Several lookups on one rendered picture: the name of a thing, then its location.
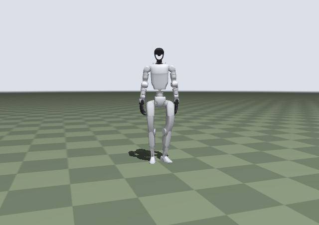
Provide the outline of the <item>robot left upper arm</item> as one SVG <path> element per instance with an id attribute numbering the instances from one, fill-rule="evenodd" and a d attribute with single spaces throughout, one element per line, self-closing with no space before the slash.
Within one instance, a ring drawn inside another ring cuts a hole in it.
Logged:
<path id="1" fill-rule="evenodd" d="M 172 65 L 168 65 L 168 70 L 171 72 L 170 73 L 170 78 L 171 78 L 170 85 L 171 85 L 171 87 L 175 88 L 175 87 L 177 87 L 175 67 Z"/>

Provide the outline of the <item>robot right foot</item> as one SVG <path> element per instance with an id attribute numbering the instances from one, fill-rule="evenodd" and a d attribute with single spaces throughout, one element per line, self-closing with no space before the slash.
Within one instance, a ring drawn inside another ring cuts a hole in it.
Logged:
<path id="1" fill-rule="evenodd" d="M 150 158 L 150 161 L 149 161 L 150 164 L 155 164 L 156 163 L 156 157 L 152 156 Z"/>

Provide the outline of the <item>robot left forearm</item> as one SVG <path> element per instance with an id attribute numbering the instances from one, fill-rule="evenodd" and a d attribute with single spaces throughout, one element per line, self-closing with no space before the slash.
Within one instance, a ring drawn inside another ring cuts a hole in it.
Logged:
<path id="1" fill-rule="evenodd" d="M 172 91 L 173 91 L 173 97 L 174 97 L 174 102 L 175 102 L 175 100 L 178 99 L 178 87 L 173 88 Z"/>

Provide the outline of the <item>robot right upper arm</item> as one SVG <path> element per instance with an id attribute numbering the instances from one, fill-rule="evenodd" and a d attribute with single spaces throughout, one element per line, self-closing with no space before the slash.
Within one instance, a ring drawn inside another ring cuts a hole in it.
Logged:
<path id="1" fill-rule="evenodd" d="M 144 67 L 142 88 L 147 88 L 148 87 L 147 81 L 148 81 L 148 77 L 149 77 L 148 72 L 150 71 L 150 67 L 151 66 L 145 66 Z"/>

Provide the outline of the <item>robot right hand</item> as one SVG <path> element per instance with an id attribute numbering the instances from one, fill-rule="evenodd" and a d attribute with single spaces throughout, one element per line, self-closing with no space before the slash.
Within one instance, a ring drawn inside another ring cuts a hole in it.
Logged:
<path id="1" fill-rule="evenodd" d="M 144 114 L 144 113 L 146 113 L 146 112 L 144 111 L 144 107 L 143 107 L 144 100 L 141 100 L 141 103 L 139 103 L 139 104 L 140 104 L 140 111 L 141 111 L 141 113 L 142 113 L 143 115 L 146 115 L 146 114 Z"/>

